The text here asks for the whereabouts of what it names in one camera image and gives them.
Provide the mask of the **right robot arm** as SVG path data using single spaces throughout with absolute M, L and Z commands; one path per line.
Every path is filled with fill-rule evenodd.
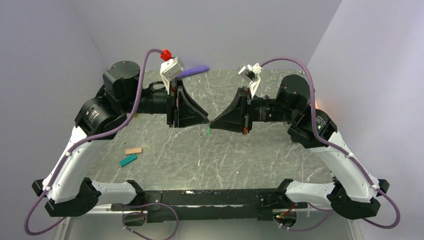
M 291 141 L 311 151 L 330 169 L 330 183 L 304 183 L 284 179 L 278 186 L 271 205 L 289 208 L 294 204 L 311 203 L 329 207 L 350 219 L 375 217 L 381 207 L 379 193 L 371 187 L 377 184 L 384 193 L 389 183 L 373 176 L 364 177 L 347 155 L 336 124 L 322 110 L 311 115 L 310 89 L 307 81 L 296 74 L 285 76 L 275 98 L 251 96 L 247 87 L 237 89 L 231 104 L 210 122 L 212 129 L 247 134 L 254 122 L 285 122 Z

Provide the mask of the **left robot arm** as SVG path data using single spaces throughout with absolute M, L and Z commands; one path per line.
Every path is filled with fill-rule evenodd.
M 134 180 L 103 183 L 87 177 L 93 161 L 115 137 L 108 132 L 120 130 L 130 118 L 140 73 L 133 61 L 116 62 L 103 73 L 103 86 L 82 105 L 62 157 L 49 176 L 33 182 L 36 195 L 47 198 L 44 207 L 51 217 L 79 217 L 108 204 L 137 210 L 145 203 L 145 191 Z M 173 75 L 169 89 L 160 81 L 142 89 L 136 111 L 166 115 L 172 128 L 209 122 L 208 113 L 188 94 L 178 74 Z

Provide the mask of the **purple flashlight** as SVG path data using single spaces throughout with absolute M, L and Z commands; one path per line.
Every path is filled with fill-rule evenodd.
M 209 69 L 210 68 L 208 66 L 193 67 L 193 68 L 185 69 L 178 76 L 180 78 L 189 77 L 189 76 L 193 76 L 193 75 L 197 75 L 197 74 L 200 74 L 200 73 L 207 72 Z

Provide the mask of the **tan wooden block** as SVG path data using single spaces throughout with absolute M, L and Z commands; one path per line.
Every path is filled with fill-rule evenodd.
M 142 147 L 137 147 L 137 148 L 129 148 L 125 150 L 125 154 L 126 155 L 133 155 L 133 154 L 142 154 L 143 153 L 143 148 Z

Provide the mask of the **teal wooden block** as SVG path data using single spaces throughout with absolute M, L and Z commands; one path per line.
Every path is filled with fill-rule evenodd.
M 133 162 L 134 160 L 136 160 L 137 159 L 137 155 L 136 154 L 130 154 L 130 155 L 128 155 L 126 158 L 124 158 L 124 159 L 122 159 L 120 162 L 119 162 L 119 165 L 121 166 L 121 167 L 124 167 L 124 166 L 126 166 L 126 165 L 128 165 L 128 164 L 130 164 L 131 162 Z

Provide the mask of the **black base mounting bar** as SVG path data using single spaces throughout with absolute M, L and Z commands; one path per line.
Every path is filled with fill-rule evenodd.
M 188 220 L 256 219 L 271 221 L 282 212 L 306 209 L 307 203 L 291 203 L 275 188 L 147 190 L 143 212 L 148 223 L 178 217 Z

